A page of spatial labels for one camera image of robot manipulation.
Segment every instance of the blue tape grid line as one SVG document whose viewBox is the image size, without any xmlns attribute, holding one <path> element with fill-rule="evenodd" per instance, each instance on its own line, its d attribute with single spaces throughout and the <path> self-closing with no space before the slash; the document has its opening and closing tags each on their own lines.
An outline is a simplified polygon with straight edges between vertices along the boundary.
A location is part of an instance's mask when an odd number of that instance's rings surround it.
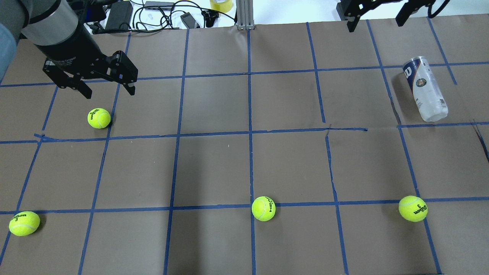
<svg viewBox="0 0 489 275">
<path fill-rule="evenodd" d="M 37 143 L 36 152 L 34 153 L 34 156 L 32 157 L 32 161 L 31 161 L 31 164 L 29 166 L 29 170 L 27 171 L 27 175 L 25 177 L 24 184 L 23 184 L 22 190 L 21 190 L 21 195 L 19 197 L 19 200 L 17 201 L 17 207 L 15 209 L 15 212 L 18 212 L 19 209 L 21 208 L 22 198 L 24 197 L 25 189 L 27 188 L 27 183 L 29 182 L 29 177 L 30 177 L 30 174 L 32 172 L 32 167 L 34 167 L 34 163 L 36 162 L 37 154 L 39 153 L 39 149 L 41 148 L 41 144 L 42 144 L 42 141 L 39 141 Z M 7 233 L 7 237 L 5 238 L 5 242 L 3 243 L 3 248 L 2 248 L 2 251 L 0 254 L 0 265 L 3 261 L 3 257 L 5 256 L 5 250 L 7 249 L 8 241 L 10 239 L 10 234 L 11 233 L 9 231 Z"/>
<path fill-rule="evenodd" d="M 399 117 L 399 114 L 398 114 L 398 112 L 396 110 L 396 106 L 394 105 L 394 101 L 392 99 L 392 94 L 390 92 L 389 83 L 387 82 L 387 78 L 385 76 L 384 68 L 382 66 L 382 59 L 380 58 L 380 54 L 378 52 L 377 44 L 375 42 L 375 37 L 374 37 L 373 31 L 372 31 L 372 28 L 370 26 L 369 20 L 367 20 L 367 27 L 368 27 L 368 30 L 370 32 L 370 37 L 372 38 L 372 43 L 374 45 L 375 53 L 377 55 L 378 64 L 380 66 L 380 70 L 382 71 L 382 76 L 384 78 L 385 87 L 387 89 L 387 93 L 388 93 L 389 98 L 391 100 L 392 111 L 393 111 L 393 113 L 394 113 L 394 115 L 395 115 L 395 117 L 396 117 L 396 119 L 398 121 L 398 125 L 402 125 L 401 119 Z M 420 191 L 418 189 L 418 183 L 416 181 L 416 176 L 414 174 L 413 166 L 412 166 L 412 163 L 411 163 L 411 158 L 409 157 L 409 151 L 407 149 L 406 140 L 404 139 L 404 134 L 402 133 L 402 128 L 399 127 L 399 126 L 398 126 L 398 131 L 399 131 L 399 136 L 401 138 L 402 146 L 404 148 L 404 154 L 406 155 L 406 160 L 407 160 L 407 164 L 409 166 L 409 171 L 411 173 L 411 179 L 413 181 L 413 187 L 414 187 L 414 190 L 416 192 L 416 196 L 420 197 Z M 431 238 L 431 232 L 430 232 L 430 229 L 429 229 L 429 225 L 428 225 L 428 220 L 427 219 L 424 220 L 424 228 L 425 228 L 425 231 L 426 231 L 426 236 L 428 238 L 428 242 L 429 242 L 430 249 L 431 249 L 431 254 L 432 254 L 432 257 L 433 257 L 433 261 L 435 263 L 435 267 L 436 267 L 437 273 L 441 274 L 440 263 L 438 262 L 438 257 L 436 255 L 436 250 L 435 250 L 435 246 L 433 244 L 433 239 Z"/>
<path fill-rule="evenodd" d="M 458 197 L 458 198 L 424 198 L 427 203 L 445 202 L 482 202 L 489 201 L 489 197 Z M 304 207 L 304 206 L 353 206 L 353 205 L 389 205 L 398 204 L 399 200 L 367 200 L 367 201 L 338 201 L 338 202 L 301 202 L 301 203 L 276 203 L 277 207 Z M 185 210 L 205 210 L 205 209 L 235 209 L 251 208 L 251 204 L 230 204 L 230 205 L 202 205 L 202 206 L 173 206 L 173 211 Z M 129 208 L 96 208 L 96 209 L 39 209 L 32 210 L 38 214 L 49 213 L 112 213 L 112 212 L 146 212 L 146 211 L 169 211 L 169 206 L 158 207 L 129 207 Z M 18 210 L 0 211 L 0 215 L 13 215 Z"/>
<path fill-rule="evenodd" d="M 47 115 L 46 115 L 46 119 L 44 120 L 42 131 L 46 130 L 47 120 L 49 119 L 49 115 L 51 114 L 51 109 L 53 109 L 54 99 L 56 98 L 57 92 L 58 92 L 58 86 L 54 88 L 53 97 L 51 98 L 49 108 L 47 109 Z"/>
<path fill-rule="evenodd" d="M 183 55 L 183 70 L 182 70 L 182 83 L 180 90 L 180 109 L 178 112 L 178 128 L 177 128 L 177 141 L 175 143 L 175 159 L 173 162 L 173 178 L 172 178 L 172 191 L 170 195 L 170 210 L 168 213 L 168 227 L 166 232 L 166 245 L 165 245 L 165 258 L 164 258 L 164 267 L 163 274 L 167 275 L 168 273 L 168 259 L 170 255 L 170 237 L 172 234 L 172 221 L 173 221 L 173 210 L 174 210 L 174 201 L 175 201 L 175 184 L 177 182 L 177 164 L 178 164 L 178 150 L 180 148 L 180 132 L 181 132 L 181 124 L 182 124 L 182 113 L 183 113 L 183 93 L 185 90 L 185 71 L 187 69 L 187 52 L 188 52 L 188 37 L 190 31 L 187 29 L 186 37 L 185 37 L 185 52 Z"/>
<path fill-rule="evenodd" d="M 251 104 L 251 34 L 246 31 L 247 55 L 248 55 L 248 140 L 249 140 L 249 203 L 250 206 L 255 198 L 253 190 L 253 123 Z M 250 211 L 250 233 L 251 233 L 251 274 L 256 275 L 256 246 L 255 246 L 255 218 Z"/>
<path fill-rule="evenodd" d="M 398 128 L 424 128 L 424 127 L 455 127 L 455 126 L 471 126 L 471 125 L 489 125 L 489 121 L 481 122 L 460 122 L 460 123 L 440 123 L 440 124 L 411 124 L 411 125 L 398 125 Z M 368 131 L 367 128 L 304 128 L 304 129 L 282 129 L 282 130 L 253 130 L 252 134 L 273 134 L 273 133 L 297 133 L 297 132 L 321 132 L 321 131 Z M 206 136 L 226 136 L 226 135 L 248 135 L 249 131 L 236 131 L 236 132 L 212 132 L 212 133 L 195 133 L 195 134 L 180 134 L 180 137 L 206 137 Z M 98 138 L 67 138 L 59 139 L 46 137 L 45 135 L 34 134 L 37 138 L 42 138 L 43 142 L 90 142 L 90 141 L 103 141 L 105 137 Z M 122 137 L 110 137 L 110 140 L 119 139 L 137 139 L 137 138 L 176 138 L 177 134 L 168 135 L 147 135 L 147 136 L 122 136 Z M 37 143 L 38 140 L 6 140 L 0 141 L 0 144 L 16 144 L 16 143 Z"/>
<path fill-rule="evenodd" d="M 319 108 L 321 110 L 321 119 L 323 120 L 323 123 L 326 123 L 326 119 L 324 117 L 323 97 L 321 95 L 321 87 L 319 86 L 319 75 L 317 73 L 316 54 L 314 52 L 314 43 L 312 42 L 311 28 L 309 27 L 309 22 L 306 23 L 306 28 L 307 28 L 307 35 L 309 37 L 309 44 L 311 45 L 312 63 L 314 64 L 314 75 L 316 77 L 317 97 L 319 99 Z"/>
<path fill-rule="evenodd" d="M 125 53 L 127 53 L 129 50 L 130 41 L 131 41 L 131 34 L 129 33 L 127 36 Z M 114 102 L 112 105 L 111 121 L 114 119 L 115 107 L 117 105 L 117 99 L 119 98 L 119 91 L 120 91 L 120 84 L 117 84 L 117 90 L 115 91 Z M 85 233 L 85 241 L 83 243 L 82 256 L 80 257 L 80 265 L 78 266 L 78 275 L 82 274 L 83 263 L 85 262 L 85 255 L 87 253 L 87 246 L 88 246 L 89 237 L 90 237 L 90 230 L 91 230 L 91 225 L 93 222 L 93 214 L 95 213 L 94 210 L 95 210 L 95 205 L 97 203 L 98 190 L 100 187 L 100 180 L 102 179 L 102 172 L 104 170 L 105 157 L 107 155 L 107 149 L 109 147 L 111 130 L 112 130 L 112 123 L 109 124 L 109 127 L 107 129 L 107 136 L 105 138 L 104 151 L 102 153 L 102 159 L 100 160 L 100 168 L 99 168 L 98 175 L 97 175 L 97 182 L 95 184 L 95 191 L 93 193 L 92 205 L 91 205 L 91 209 L 90 209 L 90 217 L 89 217 L 89 222 L 87 225 L 87 232 Z"/>
<path fill-rule="evenodd" d="M 444 66 L 470 66 L 470 65 L 489 65 L 489 61 L 482 62 L 461 62 L 461 63 L 444 63 L 444 64 L 430 64 L 432 67 L 444 67 Z M 402 68 L 402 65 L 397 66 L 383 66 L 384 69 Z M 358 69 L 380 69 L 380 66 L 366 66 L 366 67 L 344 67 L 344 68 L 320 68 L 317 71 L 335 71 L 335 70 L 358 70 Z M 277 74 L 277 73 L 300 73 L 300 72 L 314 72 L 314 69 L 297 69 L 297 70 L 274 70 L 274 71 L 252 71 L 252 72 L 237 72 L 237 73 L 217 73 L 217 74 L 196 74 L 186 75 L 185 78 L 198 78 L 198 77 L 217 77 L 217 76 L 235 76 L 235 75 L 247 75 L 247 74 Z M 139 77 L 138 81 L 145 80 L 157 80 L 157 79 L 180 79 L 181 75 L 173 76 L 152 76 L 152 77 Z M 85 83 L 98 83 L 108 82 L 105 79 L 85 80 Z M 27 83 L 27 84 L 5 84 L 0 85 L 0 88 L 8 87 L 27 87 L 27 86 L 45 86 L 54 85 L 53 82 L 47 83 Z"/>
<path fill-rule="evenodd" d="M 445 65 L 446 68 L 448 69 L 448 72 L 450 73 L 450 77 L 452 78 L 453 84 L 457 85 L 457 80 L 455 80 L 455 76 L 453 76 L 452 69 L 450 68 L 450 65 L 448 64 L 448 60 L 446 59 L 445 52 L 443 51 L 442 44 L 440 43 L 440 40 L 438 39 L 438 36 L 436 35 L 435 28 L 433 28 L 433 23 L 431 22 L 431 19 L 426 17 L 428 20 L 429 27 L 431 29 L 431 32 L 433 33 L 433 36 L 435 37 L 436 44 L 438 44 L 438 48 L 440 49 L 440 53 L 442 53 L 443 60 L 445 60 Z"/>
<path fill-rule="evenodd" d="M 343 227 L 341 225 L 341 215 L 339 211 L 339 202 L 338 202 L 338 194 L 336 193 L 336 188 L 334 187 L 334 176 L 333 169 L 331 164 L 331 149 L 330 149 L 330 138 L 326 135 L 326 152 L 328 153 L 328 165 L 330 169 L 330 177 L 331 177 L 331 188 L 333 190 L 333 199 L 334 205 L 336 208 L 336 222 L 338 223 L 338 235 L 339 235 L 339 243 L 341 247 L 341 257 L 343 258 L 343 269 L 345 270 L 345 274 L 348 275 L 348 261 L 346 259 L 346 249 L 345 249 L 345 241 L 343 238 Z"/>
<path fill-rule="evenodd" d="M 372 28 L 370 27 L 370 21 L 369 20 L 367 20 L 367 27 L 368 27 L 368 31 L 370 33 L 370 38 L 372 39 L 372 43 L 374 44 L 375 55 L 377 56 L 378 65 L 380 66 L 380 71 L 382 72 L 382 78 L 384 79 L 385 88 L 387 89 L 387 94 L 389 95 L 389 100 L 391 102 L 392 112 L 394 112 L 394 116 L 396 117 L 397 123 L 399 125 L 401 125 L 402 121 L 400 119 L 398 112 L 396 111 L 396 106 L 394 105 L 394 99 L 392 98 L 391 88 L 389 87 L 389 83 L 387 82 L 387 76 L 385 75 L 384 67 L 382 65 L 382 59 L 380 58 L 380 54 L 379 54 L 378 48 L 377 48 L 377 43 L 375 42 L 374 33 L 372 31 Z"/>
</svg>

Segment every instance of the grid square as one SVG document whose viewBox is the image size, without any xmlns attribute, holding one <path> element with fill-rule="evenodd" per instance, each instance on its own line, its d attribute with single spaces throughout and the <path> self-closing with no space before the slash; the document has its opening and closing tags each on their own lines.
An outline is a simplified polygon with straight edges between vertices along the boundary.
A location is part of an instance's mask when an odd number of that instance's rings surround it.
<svg viewBox="0 0 489 275">
<path fill-rule="evenodd" d="M 176 138 L 111 140 L 97 208 L 170 205 Z"/>
<path fill-rule="evenodd" d="M 46 136 L 50 138 L 105 138 L 107 136 L 107 128 L 91 127 L 87 122 L 87 115 L 95 108 L 104 108 L 109 113 L 112 112 L 117 84 L 100 82 L 89 85 L 93 90 L 90 100 L 84 98 L 78 91 L 58 89 L 46 124 Z"/>
<path fill-rule="evenodd" d="M 489 270 L 487 209 L 488 201 L 430 203 L 431 236 L 445 274 L 484 274 Z"/>
<path fill-rule="evenodd" d="M 451 68 L 458 83 L 456 91 L 470 110 L 471 118 L 476 121 L 489 121 L 487 104 L 489 65 L 452 66 Z"/>
<path fill-rule="evenodd" d="M 326 123 L 332 127 L 397 125 L 379 69 L 322 71 L 319 79 Z"/>
<path fill-rule="evenodd" d="M 52 83 L 43 72 L 45 60 L 46 56 L 32 42 L 27 39 L 19 40 L 15 58 L 8 66 L 1 84 Z"/>
<path fill-rule="evenodd" d="M 176 134 L 180 94 L 180 79 L 140 81 L 134 96 L 121 90 L 111 136 Z"/>
<path fill-rule="evenodd" d="M 402 69 L 386 69 L 387 82 L 391 89 L 392 98 L 396 111 L 403 124 L 440 124 L 440 123 L 460 123 L 469 122 L 470 115 L 467 105 L 462 97 L 462 93 L 453 84 L 453 80 L 446 67 L 431 67 L 436 77 L 436 82 L 440 87 L 443 98 L 448 105 L 448 116 L 437 122 L 425 122 L 420 115 L 414 100 L 411 88 L 406 80 Z"/>
<path fill-rule="evenodd" d="M 91 208 L 104 141 L 43 143 L 21 209 Z"/>
<path fill-rule="evenodd" d="M 212 42 L 225 41 L 225 45 Z M 248 71 L 245 31 L 236 27 L 191 29 L 188 38 L 186 75 Z"/>
<path fill-rule="evenodd" d="M 365 20 L 355 32 L 348 32 L 344 21 L 310 23 L 310 29 L 319 69 L 378 66 Z"/>
<path fill-rule="evenodd" d="M 401 28 L 395 19 L 372 20 L 370 25 L 384 66 L 402 66 L 416 56 L 445 63 L 426 17 L 409 18 Z"/>
<path fill-rule="evenodd" d="M 333 201 L 325 136 L 325 132 L 254 134 L 254 193 L 281 203 Z"/>
<path fill-rule="evenodd" d="M 248 135 L 182 137 L 175 206 L 249 204 Z"/>
<path fill-rule="evenodd" d="M 90 214 L 39 216 L 41 225 L 35 233 L 10 236 L 1 274 L 77 274 Z"/>
<path fill-rule="evenodd" d="M 472 126 L 402 131 L 424 197 L 489 195 L 489 163 Z"/>
<path fill-rule="evenodd" d="M 251 274 L 250 209 L 174 211 L 168 274 Z"/>
<path fill-rule="evenodd" d="M 314 69 L 306 24 L 260 25 L 250 40 L 251 71 Z"/>
<path fill-rule="evenodd" d="M 167 226 L 167 211 L 95 213 L 82 274 L 163 274 Z"/>
<path fill-rule="evenodd" d="M 397 204 L 341 206 L 340 212 L 351 275 L 436 273 L 423 223 L 404 220 Z"/>
<path fill-rule="evenodd" d="M 334 206 L 279 207 L 255 221 L 256 273 L 343 274 L 338 236 Z"/>
<path fill-rule="evenodd" d="M 489 61 L 487 14 L 439 16 L 432 23 L 448 62 Z"/>
<path fill-rule="evenodd" d="M 0 88 L 0 140 L 33 140 L 40 134 L 54 85 Z"/>
<path fill-rule="evenodd" d="M 248 77 L 187 78 L 181 132 L 248 131 Z"/>
<path fill-rule="evenodd" d="M 251 85 L 253 130 L 325 126 L 313 72 L 258 74 Z"/>
<path fill-rule="evenodd" d="M 36 149 L 35 143 L 0 144 L 0 210 L 15 210 L 17 207 Z"/>
<path fill-rule="evenodd" d="M 340 201 L 397 200 L 414 192 L 397 129 L 333 131 L 329 140 Z"/>
<path fill-rule="evenodd" d="M 186 30 L 132 34 L 127 56 L 138 77 L 182 75 Z"/>
</svg>

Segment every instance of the metal bracket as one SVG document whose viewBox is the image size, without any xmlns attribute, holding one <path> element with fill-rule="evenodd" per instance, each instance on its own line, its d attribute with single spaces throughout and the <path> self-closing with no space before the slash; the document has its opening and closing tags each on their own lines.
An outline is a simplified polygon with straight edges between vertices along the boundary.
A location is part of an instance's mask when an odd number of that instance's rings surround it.
<svg viewBox="0 0 489 275">
<path fill-rule="evenodd" d="M 253 0 L 236 0 L 238 30 L 255 29 L 253 20 Z"/>
</svg>

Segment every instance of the black power adapter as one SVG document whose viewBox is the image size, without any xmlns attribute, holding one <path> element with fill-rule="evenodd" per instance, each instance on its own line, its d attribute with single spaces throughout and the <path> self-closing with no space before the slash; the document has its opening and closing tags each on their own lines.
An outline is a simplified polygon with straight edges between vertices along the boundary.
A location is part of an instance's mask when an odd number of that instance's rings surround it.
<svg viewBox="0 0 489 275">
<path fill-rule="evenodd" d="M 105 24 L 105 29 L 128 30 L 133 5 L 129 1 L 118 1 L 112 4 L 111 13 Z"/>
</svg>

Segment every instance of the white surface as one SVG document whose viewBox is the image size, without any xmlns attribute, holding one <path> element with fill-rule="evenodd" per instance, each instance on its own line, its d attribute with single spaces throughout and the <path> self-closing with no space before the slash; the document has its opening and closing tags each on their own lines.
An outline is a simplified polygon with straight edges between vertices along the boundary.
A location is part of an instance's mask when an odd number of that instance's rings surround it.
<svg viewBox="0 0 489 275">
<path fill-rule="evenodd" d="M 233 8 L 227 12 L 228 15 L 234 17 L 236 12 L 236 0 L 233 1 Z M 210 8 L 209 0 L 194 0 L 203 8 Z M 284 24 L 284 23 L 304 23 L 304 22 L 322 22 L 322 21 L 339 21 L 340 17 L 336 11 L 336 4 L 339 0 L 254 0 L 253 1 L 253 15 L 255 24 Z M 399 13 L 401 7 L 407 0 L 400 2 L 382 4 L 378 8 L 369 11 L 362 19 L 383 19 L 383 18 L 395 18 Z M 437 0 L 433 12 L 443 3 L 443 0 Z M 133 4 L 134 11 L 141 7 Z M 203 18 L 198 8 L 191 7 L 178 7 L 187 12 L 190 12 L 201 26 L 203 26 Z M 411 17 L 425 17 L 427 16 L 428 8 L 423 7 L 417 13 L 411 15 Z M 489 0 L 451 0 L 445 9 L 439 14 L 439 16 L 446 15 L 463 15 L 463 14 L 486 14 L 489 13 Z M 180 15 L 183 13 L 178 12 L 173 15 L 174 27 L 185 28 L 181 22 Z M 143 10 L 141 13 L 141 20 L 143 22 L 151 24 L 159 24 L 161 13 L 159 11 Z M 221 15 L 214 24 L 216 26 L 232 26 L 233 20 Z"/>
</svg>

